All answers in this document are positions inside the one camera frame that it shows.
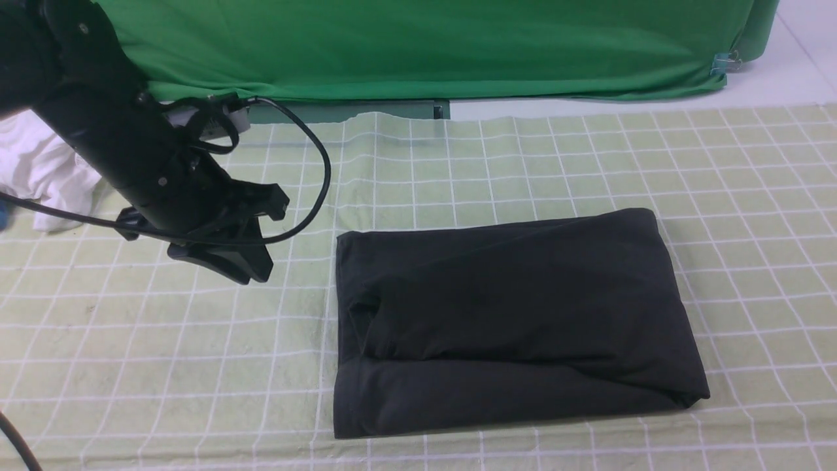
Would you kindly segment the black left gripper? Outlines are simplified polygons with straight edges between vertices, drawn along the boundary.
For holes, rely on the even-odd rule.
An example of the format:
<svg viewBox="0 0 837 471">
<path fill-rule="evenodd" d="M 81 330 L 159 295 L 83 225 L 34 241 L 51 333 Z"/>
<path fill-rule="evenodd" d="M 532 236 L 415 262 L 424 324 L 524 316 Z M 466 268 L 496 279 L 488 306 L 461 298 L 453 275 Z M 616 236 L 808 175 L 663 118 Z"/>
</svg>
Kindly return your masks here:
<svg viewBox="0 0 837 471">
<path fill-rule="evenodd" d="M 117 232 L 128 241 L 167 232 L 165 241 L 174 242 L 167 248 L 170 259 L 239 285 L 269 280 L 274 262 L 259 219 L 285 217 L 290 198 L 279 185 L 233 179 L 209 153 L 185 151 L 118 193 L 129 202 L 116 219 Z"/>
</svg>

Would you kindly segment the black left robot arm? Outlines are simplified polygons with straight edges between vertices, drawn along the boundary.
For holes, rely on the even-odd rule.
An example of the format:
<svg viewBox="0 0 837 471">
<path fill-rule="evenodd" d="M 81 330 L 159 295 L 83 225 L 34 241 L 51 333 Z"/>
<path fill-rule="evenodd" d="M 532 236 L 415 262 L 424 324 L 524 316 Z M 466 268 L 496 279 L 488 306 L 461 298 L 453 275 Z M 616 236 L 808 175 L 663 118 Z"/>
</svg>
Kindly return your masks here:
<svg viewBox="0 0 837 471">
<path fill-rule="evenodd" d="M 249 129 L 235 93 L 160 103 L 90 1 L 2 2 L 2 116 L 33 111 L 128 201 L 111 226 L 167 241 L 168 256 L 247 285 L 274 262 L 260 217 L 282 220 L 276 184 L 231 178 L 213 158 Z"/>
</svg>

